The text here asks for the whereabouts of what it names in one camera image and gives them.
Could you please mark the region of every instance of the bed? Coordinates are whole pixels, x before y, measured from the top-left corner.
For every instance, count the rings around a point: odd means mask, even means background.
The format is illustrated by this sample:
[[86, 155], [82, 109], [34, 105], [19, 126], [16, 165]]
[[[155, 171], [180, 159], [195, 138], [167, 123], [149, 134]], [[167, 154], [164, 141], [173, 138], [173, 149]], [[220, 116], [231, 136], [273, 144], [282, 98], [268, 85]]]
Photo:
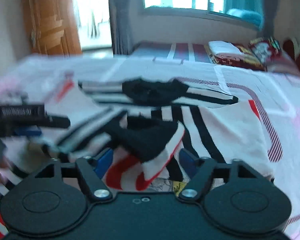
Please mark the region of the bed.
[[[165, 53], [156, 60], [135, 55], [104, 59], [30, 56], [0, 80], [0, 93], [18, 87], [28, 93], [30, 101], [44, 102], [51, 114], [65, 112], [66, 109], [60, 108], [58, 102], [82, 79], [114, 82], [138, 77], [161, 81], [176, 78], [196, 87], [205, 84], [218, 87], [240, 100], [253, 99], [267, 138], [274, 184], [292, 203], [292, 214], [285, 233], [292, 239], [300, 240], [300, 78], [214, 65], [209, 63], [201, 46], [175, 45], [173, 55], [171, 47], [162, 47], [160, 51], [164, 49]], [[43, 131], [54, 136], [49, 129]], [[21, 138], [8, 139], [6, 144], [6, 156], [13, 161], [16, 152], [25, 147], [26, 141]], [[3, 195], [8, 191], [5, 187], [0, 190]], [[0, 220], [0, 237], [6, 232]]]

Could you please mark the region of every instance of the brown door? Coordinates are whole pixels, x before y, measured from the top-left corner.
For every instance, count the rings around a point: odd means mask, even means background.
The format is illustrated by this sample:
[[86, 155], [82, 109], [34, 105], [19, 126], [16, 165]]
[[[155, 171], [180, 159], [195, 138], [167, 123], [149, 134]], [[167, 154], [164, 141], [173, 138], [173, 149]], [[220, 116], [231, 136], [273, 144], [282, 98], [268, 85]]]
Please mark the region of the brown door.
[[82, 54], [72, 0], [22, 0], [33, 53]]

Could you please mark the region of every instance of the black and white striped garment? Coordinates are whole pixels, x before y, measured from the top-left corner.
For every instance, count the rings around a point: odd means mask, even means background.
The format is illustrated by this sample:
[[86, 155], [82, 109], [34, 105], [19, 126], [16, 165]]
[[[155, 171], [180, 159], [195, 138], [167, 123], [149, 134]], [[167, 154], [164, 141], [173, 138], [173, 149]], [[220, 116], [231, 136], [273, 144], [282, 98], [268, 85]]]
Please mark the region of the black and white striped garment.
[[[64, 104], [64, 109], [75, 109], [76, 113], [80, 109], [84, 112], [95, 107], [95, 113], [79, 118], [78, 114], [64, 112], [74, 124], [70, 130], [50, 137], [45, 134], [45, 137], [32, 141], [28, 147], [30, 152], [42, 151], [46, 157], [73, 162], [83, 156], [95, 156], [106, 147], [118, 150], [120, 144], [112, 140], [103, 127], [114, 118], [124, 122], [128, 112], [129, 115], [141, 114], [146, 118], [181, 122], [185, 127], [181, 148], [198, 157], [212, 157], [221, 163], [239, 158], [264, 176], [272, 173], [253, 101], [238, 102], [236, 97], [212, 90], [209, 86], [207, 89], [194, 88], [179, 81], [80, 82], [79, 88], [70, 91], [67, 98], [59, 103], [60, 107]], [[80, 99], [84, 101], [81, 96], [94, 103], [78, 104]], [[12, 173], [21, 178], [26, 176], [24, 165], [23, 160], [15, 159]], [[189, 180], [179, 165], [178, 153], [159, 178]]]

